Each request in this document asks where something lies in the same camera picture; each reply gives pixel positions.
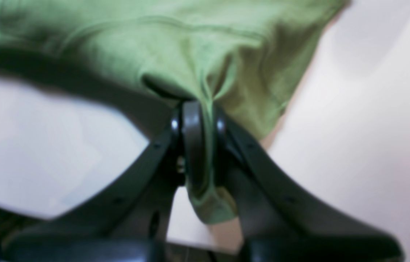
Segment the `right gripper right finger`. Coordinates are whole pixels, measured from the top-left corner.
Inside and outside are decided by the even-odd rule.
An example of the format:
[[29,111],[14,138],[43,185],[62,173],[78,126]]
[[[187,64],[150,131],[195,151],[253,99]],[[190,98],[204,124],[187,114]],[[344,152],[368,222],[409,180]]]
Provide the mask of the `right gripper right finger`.
[[238,262],[402,262],[391,234],[315,197],[214,107],[216,181],[233,197],[244,242]]

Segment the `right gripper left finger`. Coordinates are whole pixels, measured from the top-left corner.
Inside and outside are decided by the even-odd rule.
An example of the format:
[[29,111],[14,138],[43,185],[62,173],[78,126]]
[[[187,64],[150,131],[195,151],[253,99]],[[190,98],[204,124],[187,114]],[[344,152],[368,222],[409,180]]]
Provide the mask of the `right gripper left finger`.
[[177,188],[205,187],[203,113],[183,102],[170,125],[114,182],[71,211],[22,231],[6,262],[163,262]]

